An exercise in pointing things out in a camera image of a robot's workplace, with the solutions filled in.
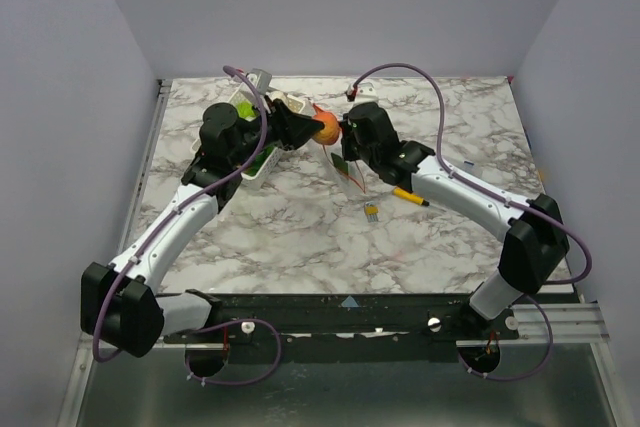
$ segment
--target orange fruit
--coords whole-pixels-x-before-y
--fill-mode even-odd
[[[338,119],[331,112],[322,110],[314,104],[313,108],[317,112],[313,116],[315,120],[319,120],[324,124],[324,129],[315,134],[312,139],[320,145],[333,145],[340,138],[340,124]]]

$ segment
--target cable clip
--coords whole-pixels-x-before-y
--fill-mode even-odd
[[[347,88],[347,91],[345,92],[345,94],[347,95],[347,100],[349,102],[353,102],[354,100],[356,100],[356,95],[358,95],[358,88],[354,87],[353,85],[350,85]]]

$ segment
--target white container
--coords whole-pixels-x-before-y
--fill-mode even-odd
[[[313,109],[309,102],[305,99],[301,99],[299,97],[295,97],[290,94],[285,94],[287,99],[287,106],[291,109],[292,112],[296,112],[299,114],[305,115],[313,115]],[[255,100],[250,93],[245,92],[244,84],[240,85],[233,95],[227,100],[228,103],[233,105],[234,107],[241,102],[250,102],[255,105]],[[191,144],[191,153],[195,155],[200,149],[200,139],[194,140]],[[258,172],[255,175],[247,175],[244,172],[242,173],[242,185],[248,187],[249,189],[258,190],[262,187],[262,184],[267,179],[267,176],[275,165],[280,160],[282,156],[282,149],[273,149],[269,157],[264,161]]]

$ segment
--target green item in container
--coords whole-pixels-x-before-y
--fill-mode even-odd
[[[251,105],[251,102],[247,102],[246,100],[236,105],[236,110],[238,111],[238,115],[243,119],[256,116],[255,112],[253,111],[253,105]]]
[[[260,152],[257,155],[256,160],[253,161],[253,163],[247,168],[247,170],[244,171],[244,173],[250,175],[251,177],[256,175],[260,170],[260,167],[262,167],[262,164],[265,163],[267,158],[271,155],[271,152],[273,152],[273,149],[275,149],[275,147],[273,145],[270,145],[262,152]]]

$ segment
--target yellow pencil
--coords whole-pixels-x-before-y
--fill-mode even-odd
[[[409,202],[413,202],[414,204],[423,205],[425,207],[429,206],[429,201],[424,200],[422,197],[418,197],[415,194],[411,194],[400,187],[393,189],[393,195],[400,197],[401,199],[408,200]]]

